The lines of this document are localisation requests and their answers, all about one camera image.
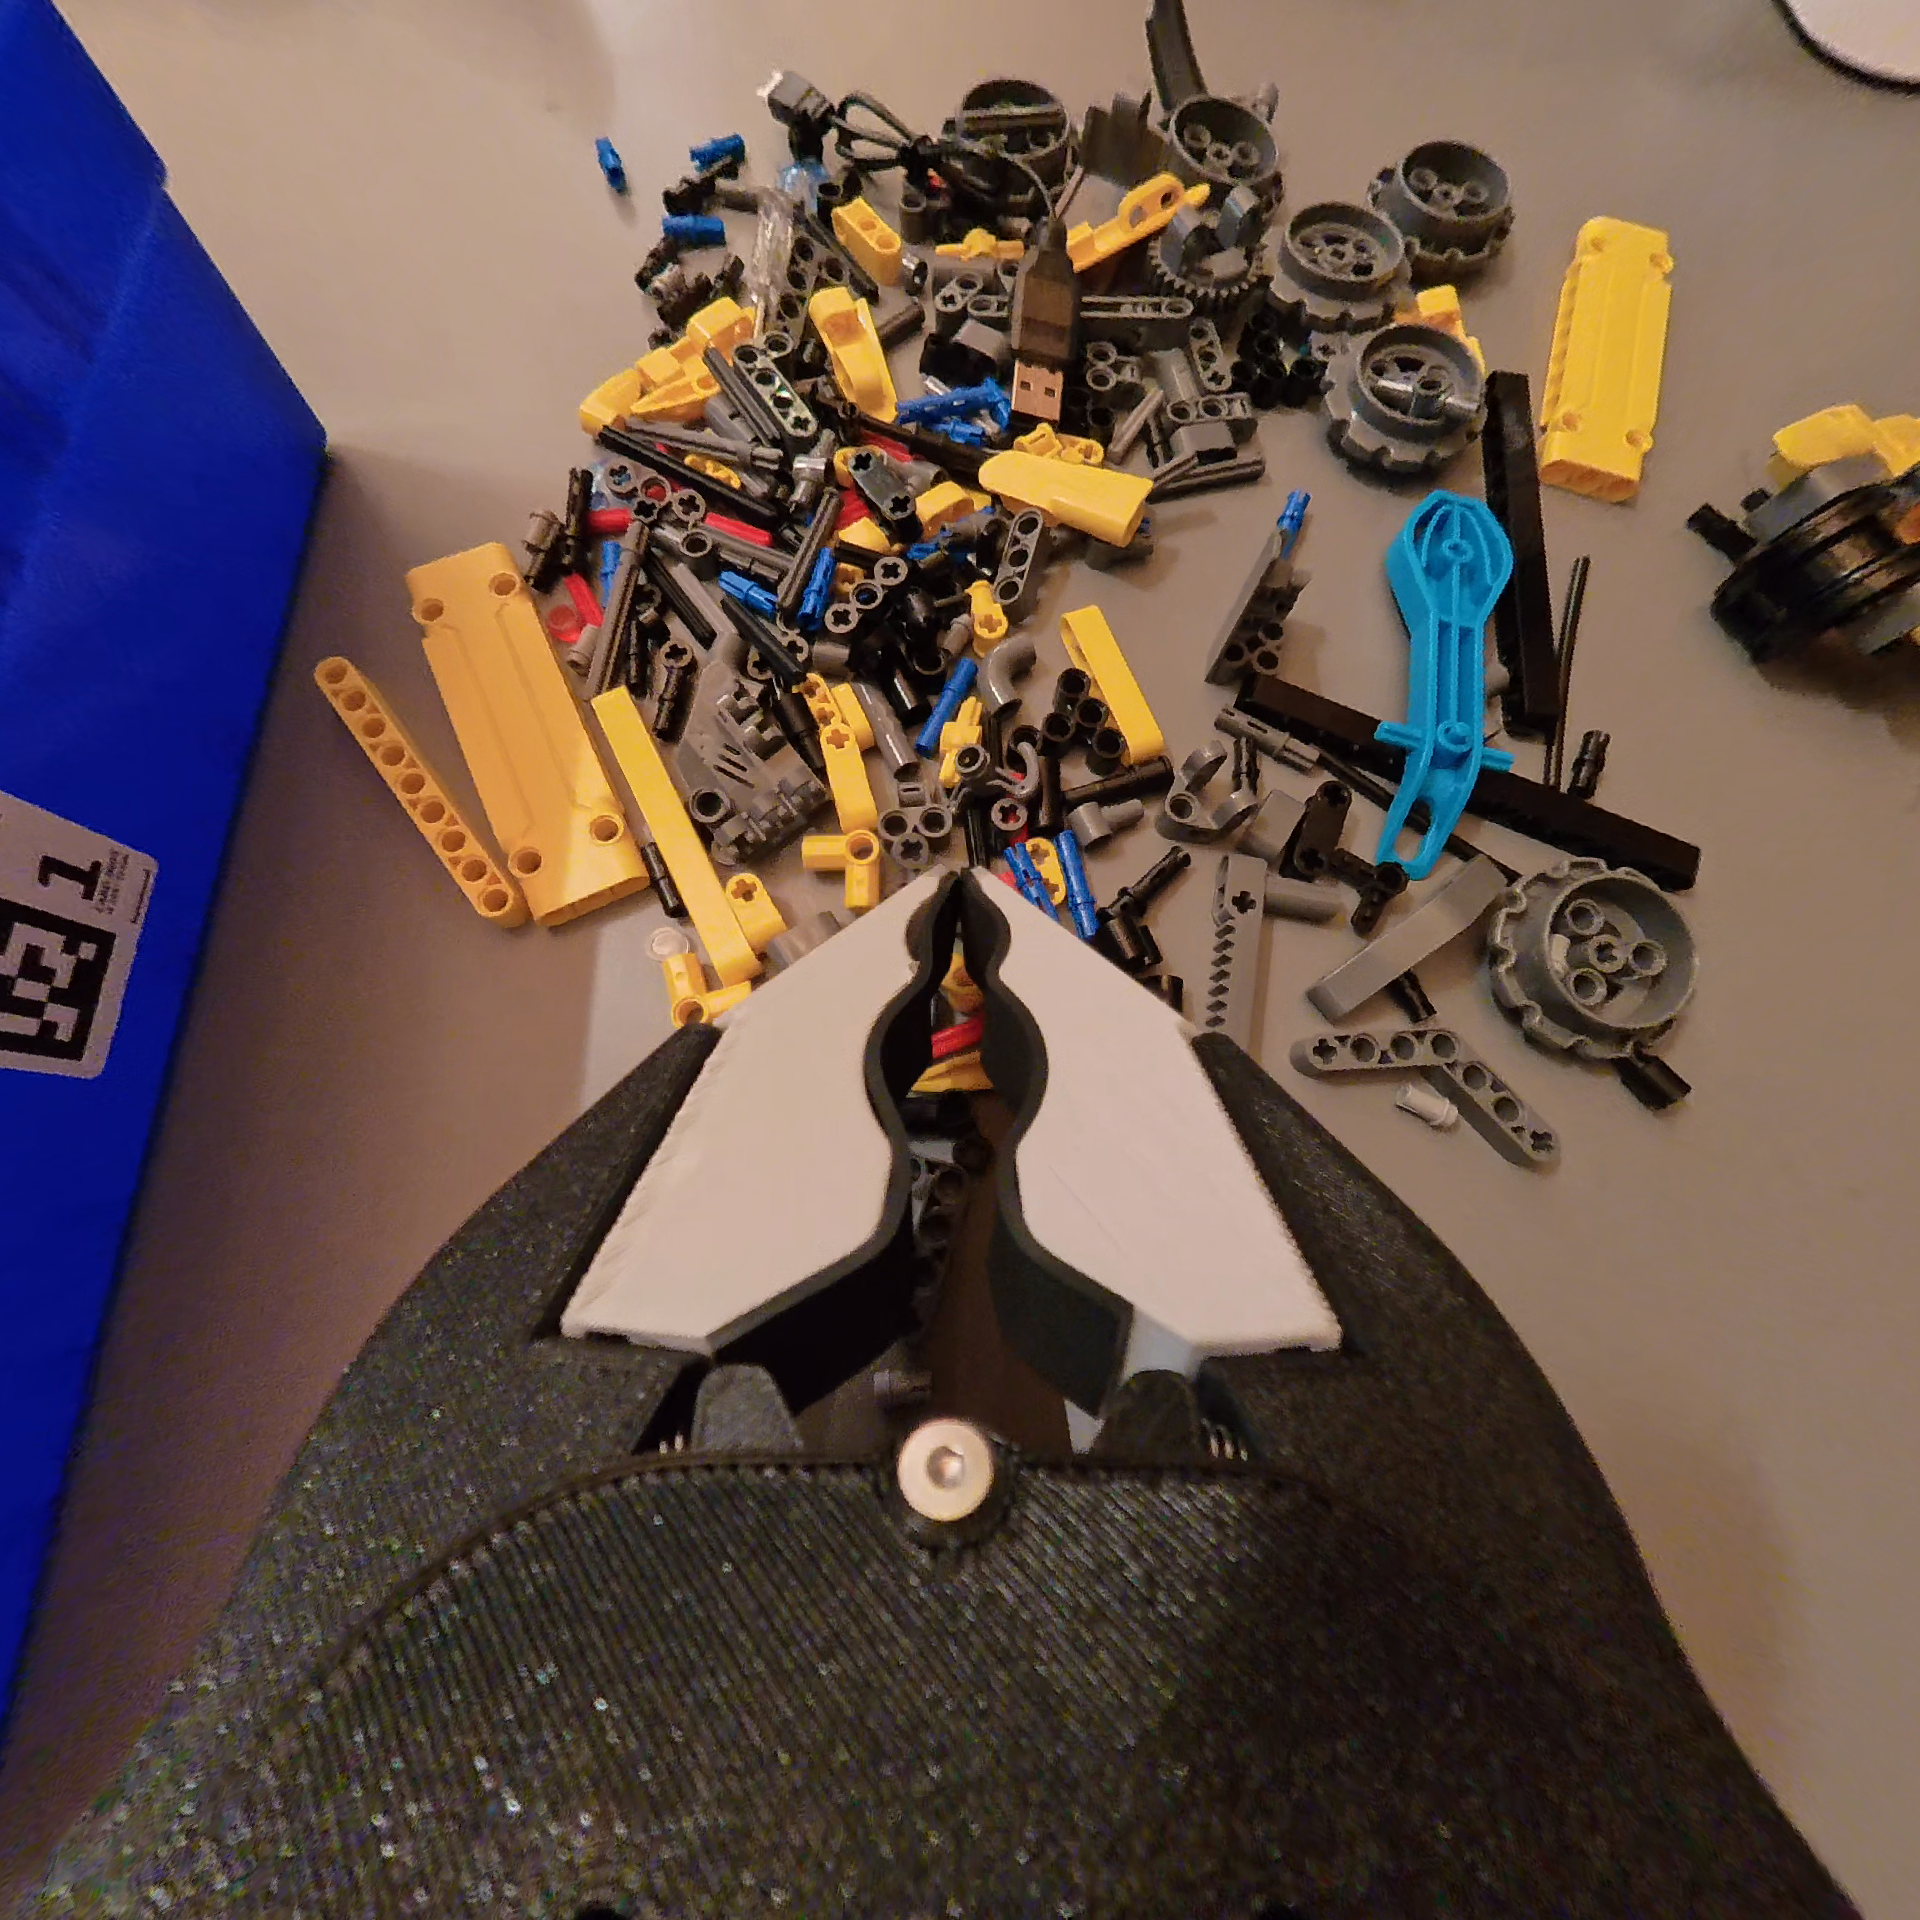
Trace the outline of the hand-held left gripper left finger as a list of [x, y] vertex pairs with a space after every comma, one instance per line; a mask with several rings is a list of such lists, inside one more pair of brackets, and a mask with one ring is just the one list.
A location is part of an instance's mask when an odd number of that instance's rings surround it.
[[957, 877], [925, 876], [724, 1017], [561, 1319], [767, 1368], [807, 1408], [909, 1319], [909, 1153]]

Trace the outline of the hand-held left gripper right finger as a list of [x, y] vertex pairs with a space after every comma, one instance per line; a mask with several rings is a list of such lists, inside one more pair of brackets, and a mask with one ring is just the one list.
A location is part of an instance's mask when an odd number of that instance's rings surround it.
[[1010, 1113], [989, 1280], [1012, 1351], [1087, 1417], [1137, 1373], [1336, 1351], [1189, 1022], [997, 879], [965, 879], [965, 948]]

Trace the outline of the pile of toy building pieces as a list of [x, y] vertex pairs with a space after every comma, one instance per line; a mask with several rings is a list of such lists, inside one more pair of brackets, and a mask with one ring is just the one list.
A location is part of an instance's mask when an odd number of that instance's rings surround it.
[[[1669, 908], [1697, 855], [1595, 806], [1608, 734], [1568, 758], [1588, 562], [1555, 614], [1541, 418], [1460, 311], [1514, 233], [1511, 173], [1429, 137], [1363, 199], [1287, 210], [1274, 94], [1210, 92], [1181, 29], [1161, 4], [1151, 94], [1081, 121], [989, 80], [929, 134], [776, 73], [791, 166], [754, 188], [736, 134], [691, 151], [635, 276], [661, 326], [584, 401], [597, 455], [511, 552], [664, 909], [675, 1023], [721, 1023], [951, 864], [1181, 1009], [1152, 913], [1213, 846], [1201, 1025], [1258, 1044], [1265, 916], [1346, 920], [1361, 953], [1313, 1002], [1345, 1023], [1387, 998], [1408, 1031], [1313, 1041], [1308, 1068], [1405, 1060], [1436, 1082], [1405, 1110], [1474, 1114], [1545, 1166], [1555, 1129], [1437, 1028], [1420, 965], [1484, 942], [1527, 1041], [1666, 1110], [1690, 1097], [1664, 1044], [1697, 984]], [[1029, 682], [1050, 574], [1145, 559], [1152, 509], [1260, 482], [1260, 423], [1284, 407], [1381, 480], [1476, 450], [1463, 495], [1514, 548], [1482, 721], [1514, 764], [1480, 772], [1421, 879], [1402, 862], [1425, 801], [1377, 856], [1405, 758], [1381, 721], [1301, 726], [1280, 718], [1296, 687], [1258, 711], [1305, 584], [1305, 492], [1203, 642], [1229, 698], [1184, 758], [1097, 604], [1063, 613], [1060, 670]], [[316, 682], [469, 908], [537, 922], [482, 801], [476, 826], [370, 673], [331, 655]]]

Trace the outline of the large yellow curved panel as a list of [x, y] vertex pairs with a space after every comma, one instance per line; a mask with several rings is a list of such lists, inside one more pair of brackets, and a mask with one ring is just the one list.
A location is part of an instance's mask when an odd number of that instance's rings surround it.
[[404, 576], [424, 652], [533, 919], [556, 928], [647, 887], [584, 711], [505, 543]]
[[1657, 420], [1671, 311], [1669, 233], [1584, 222], [1559, 295], [1541, 401], [1541, 480], [1625, 502]]

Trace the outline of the light blue toy separator tool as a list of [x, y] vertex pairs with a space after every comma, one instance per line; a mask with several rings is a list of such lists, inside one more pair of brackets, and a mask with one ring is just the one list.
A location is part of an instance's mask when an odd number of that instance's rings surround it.
[[1426, 877], [1467, 806], [1484, 767], [1499, 772], [1511, 751], [1491, 749], [1484, 633], [1514, 568], [1503, 521], [1476, 498], [1431, 492], [1387, 545], [1386, 576], [1408, 631], [1408, 711], [1381, 721], [1377, 740], [1404, 749], [1397, 798], [1387, 804], [1378, 860], [1402, 860], [1400, 836], [1418, 801], [1429, 806], [1421, 842], [1402, 865]]

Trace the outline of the black yellow turntable assembly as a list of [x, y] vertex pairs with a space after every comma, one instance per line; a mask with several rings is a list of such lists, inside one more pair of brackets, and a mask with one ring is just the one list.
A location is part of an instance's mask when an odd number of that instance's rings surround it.
[[1853, 401], [1802, 416], [1737, 517], [1700, 504], [1688, 527], [1729, 562], [1713, 614], [1759, 663], [1819, 640], [1863, 655], [1916, 640], [1917, 418]]

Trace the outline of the blue plastic box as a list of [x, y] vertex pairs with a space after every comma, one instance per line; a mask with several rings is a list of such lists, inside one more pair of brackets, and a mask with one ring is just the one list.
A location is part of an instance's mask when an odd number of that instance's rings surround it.
[[3, 121], [11, 1710], [328, 437], [55, 4]]

